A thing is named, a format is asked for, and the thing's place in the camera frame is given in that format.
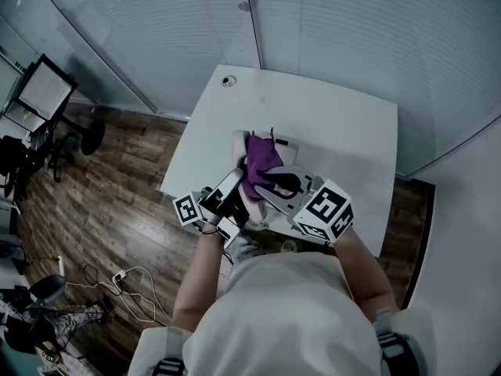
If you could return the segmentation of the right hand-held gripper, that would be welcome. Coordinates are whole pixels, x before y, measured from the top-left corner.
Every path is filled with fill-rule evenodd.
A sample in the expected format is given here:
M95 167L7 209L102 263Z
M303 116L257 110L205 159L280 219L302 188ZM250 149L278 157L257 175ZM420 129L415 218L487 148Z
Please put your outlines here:
M301 235L333 243L352 225L351 197L330 179L291 165L269 169L267 180L288 194L260 185L255 191L275 209L290 213L291 229Z

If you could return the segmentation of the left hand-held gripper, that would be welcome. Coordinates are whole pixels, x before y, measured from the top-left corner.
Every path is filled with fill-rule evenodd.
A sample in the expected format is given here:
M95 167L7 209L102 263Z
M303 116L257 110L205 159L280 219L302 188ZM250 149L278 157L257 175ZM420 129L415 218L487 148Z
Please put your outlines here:
M243 179L241 168L234 168L213 190L204 188L173 200L182 226L194 225L200 232L203 223L211 224L225 239L228 249L250 219L237 188Z

